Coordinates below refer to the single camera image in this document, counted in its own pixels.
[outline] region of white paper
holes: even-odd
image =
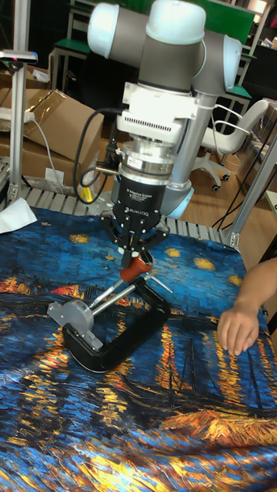
[[[39,80],[40,82],[49,82],[50,78],[48,74],[45,74],[43,71],[39,71],[35,68],[33,71],[33,77],[36,78],[36,80]]]
[[[63,185],[65,173],[63,171],[57,171],[57,169],[56,169],[56,173],[58,176],[59,184]],[[53,183],[57,182],[55,172],[53,171],[53,169],[51,168],[45,169],[45,179],[47,179],[48,181],[53,181]]]
[[[0,212],[0,234],[16,231],[38,219],[24,198],[19,198]]]

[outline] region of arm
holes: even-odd
[[[219,342],[230,354],[239,355],[254,344],[259,335],[259,308],[275,292],[277,258],[259,263],[248,271],[233,307],[219,319]]]

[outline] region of red rubber grip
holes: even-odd
[[[120,277],[124,282],[132,282],[141,274],[145,274],[152,269],[152,264],[146,264],[141,256],[132,259],[132,263],[128,268],[123,268],[120,272]]]

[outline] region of human hand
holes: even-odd
[[[232,309],[222,313],[218,324],[219,343],[230,354],[247,351],[259,335],[257,312],[244,303],[235,303]]]

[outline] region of wire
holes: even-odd
[[[98,192],[98,194],[96,195],[96,197],[93,198],[93,200],[91,201],[86,201],[86,200],[83,200],[83,198],[80,196],[79,192],[78,192],[78,189],[77,189],[77,178],[76,178],[76,175],[77,175],[77,167],[78,167],[78,160],[79,160],[79,157],[80,157],[80,154],[81,154],[81,150],[82,150],[82,145],[83,145],[83,141],[85,139],[85,134],[88,130],[88,127],[91,123],[91,121],[93,120],[93,118],[97,115],[99,115],[100,113],[108,113],[108,114],[114,114],[114,115],[120,115],[122,113],[122,109],[114,109],[114,108],[103,108],[103,109],[98,109],[97,111],[94,111],[87,119],[86,123],[85,123],[85,126],[82,130],[82,134],[81,134],[81,137],[80,137],[80,141],[78,143],[78,149],[77,149],[77,152],[76,152],[76,156],[75,156],[75,161],[74,161],[74,165],[73,165],[73,188],[74,188],[74,191],[76,193],[76,196],[77,198],[80,200],[81,203],[85,204],[85,205],[91,205],[93,204],[97,198],[100,196],[100,194],[102,193],[102,190],[105,186],[105,183],[107,181],[107,178],[108,176],[105,176],[105,180],[103,181],[103,184]]]
[[[274,171],[273,175],[272,175],[272,176],[271,176],[271,178],[269,179],[268,183],[265,185],[265,187],[264,187],[264,189],[263,189],[262,193],[259,195],[259,198],[258,198],[257,202],[255,203],[255,205],[257,205],[258,201],[260,201],[260,200],[262,199],[263,195],[265,194],[266,190],[269,188],[270,184],[272,183],[272,181],[273,181],[273,179],[275,178],[275,176],[276,176],[276,175],[277,175],[277,169],[275,169],[275,171]],[[232,211],[235,211],[237,208],[239,208],[239,207],[242,205],[242,203],[243,203],[243,200],[242,200],[242,202],[241,202],[239,205],[237,205],[237,207],[235,207],[235,208],[234,208],[234,210],[232,210]],[[233,222],[231,222],[230,224],[228,224],[228,225],[226,225],[225,227],[223,227],[223,228],[222,228],[222,231],[224,231],[224,229],[228,229],[229,227],[231,227],[231,225],[233,225]]]
[[[225,109],[228,113],[232,113],[233,115],[235,115],[237,118],[239,118],[240,120],[243,118],[242,115],[240,115],[239,113],[237,113],[236,111],[233,111],[232,109],[230,108],[227,108],[225,106],[222,106],[222,105],[215,105],[214,108],[222,108],[222,109]]]
[[[217,145],[217,142],[216,142],[216,137],[215,137],[215,126],[218,124],[218,123],[223,123],[224,125],[228,125],[228,126],[231,126],[232,128],[236,128],[237,130],[240,130],[240,131],[243,131],[244,133],[246,133],[247,135],[250,135],[250,131],[248,130],[245,130],[244,128],[240,128],[238,125],[234,125],[233,123],[228,123],[227,121],[223,121],[223,120],[214,120],[213,118],[213,114],[212,114],[212,133],[213,133],[213,138],[214,138],[214,141],[215,141],[215,149],[217,151],[217,153],[219,155],[224,155],[224,152],[220,152],[219,150],[219,147]]]
[[[80,177],[80,185],[82,188],[89,188],[90,186],[93,186],[93,184],[98,180],[100,176],[100,171],[96,174],[96,176],[93,177],[93,179],[89,183],[84,183],[85,176],[89,173],[95,171],[95,166],[93,168],[88,168],[85,172],[83,172],[82,176]]]
[[[32,186],[30,185],[30,183],[27,181],[27,179],[25,178],[25,176],[22,175],[22,181],[23,183],[26,184],[26,186],[28,186],[28,188],[31,188]]]
[[[213,227],[215,227],[215,226],[216,226],[216,225],[220,222],[220,224],[219,224],[219,226],[218,226],[218,230],[219,230],[219,229],[220,229],[220,227],[222,226],[222,224],[223,224],[224,220],[226,219],[226,217],[228,217],[228,215],[230,215],[232,212],[234,212],[235,210],[237,210],[237,208],[239,208],[239,207],[242,205],[242,203],[243,203],[243,201],[244,201],[244,200],[242,200],[242,202],[241,202],[239,205],[237,205],[237,206],[236,206],[233,210],[231,210],[231,209],[232,209],[232,206],[233,206],[233,205],[234,205],[234,203],[235,203],[235,200],[237,199],[237,197],[239,196],[240,191],[242,190],[242,187],[243,187],[244,183],[246,182],[246,179],[248,178],[249,174],[251,173],[252,169],[254,168],[255,163],[258,161],[258,159],[259,159],[260,155],[262,154],[263,149],[264,149],[264,148],[265,148],[265,146],[267,145],[267,142],[269,141],[269,137],[270,137],[270,135],[272,134],[273,129],[274,129],[274,127],[276,126],[276,124],[277,124],[277,119],[274,121],[274,123],[273,123],[273,125],[272,125],[272,129],[271,129],[271,131],[269,132],[269,134],[267,135],[267,137],[266,137],[266,139],[265,139],[264,143],[262,144],[262,147],[260,148],[260,150],[259,150],[258,154],[254,157],[254,159],[253,159],[253,161],[252,161],[251,165],[249,166],[249,169],[248,169],[248,171],[246,172],[245,177],[243,178],[242,183],[240,184],[239,189],[237,190],[237,192],[236,192],[236,194],[235,194],[235,197],[233,198],[233,200],[232,200],[231,204],[229,205],[227,212],[226,212],[226,213],[225,213],[222,217],[220,217],[220,219],[218,219],[218,220],[217,220],[217,221],[216,221],[216,222],[212,225],[212,228],[213,228]]]
[[[48,152],[49,161],[50,161],[50,164],[51,164],[52,169],[53,169],[53,171],[54,171],[56,181],[57,181],[57,183],[58,183],[58,187],[60,188],[61,193],[62,193],[62,194],[64,194],[64,193],[63,193],[63,189],[62,189],[62,185],[61,185],[61,183],[60,183],[60,181],[59,181],[59,179],[58,179],[58,173],[57,173],[57,171],[55,170],[55,166],[54,166],[54,164],[53,164],[53,162],[52,162],[52,157],[51,157],[51,153],[50,153],[50,148],[49,148],[49,145],[48,145],[48,142],[47,142],[47,138],[45,137],[44,131],[42,130],[42,128],[41,128],[41,126],[40,126],[40,124],[39,124],[36,120],[32,120],[32,121],[33,121],[33,122],[37,125],[37,127],[38,127],[39,131],[40,131],[40,132],[41,132],[41,134],[42,134],[42,137],[43,137],[43,139],[44,139],[44,141],[45,141],[45,145],[46,145],[46,148],[47,148],[47,152]]]
[[[185,140],[185,134],[186,134],[186,132],[187,132],[187,131],[188,131],[188,129],[189,129],[190,122],[191,122],[191,120],[187,119],[187,121],[186,121],[186,123],[185,123],[185,128],[184,128],[184,131],[183,131],[183,134],[182,134],[181,141],[180,141],[180,143],[179,143],[179,147],[178,147],[177,154],[179,154],[179,152],[181,151],[182,145],[183,145],[184,140]]]
[[[231,162],[228,159],[226,159],[225,162],[228,162],[228,164],[231,164],[232,166],[236,166],[238,168],[239,165],[240,165],[240,158],[239,158],[239,156],[237,154],[232,154],[232,155],[238,159],[239,164],[235,164],[235,162]]]

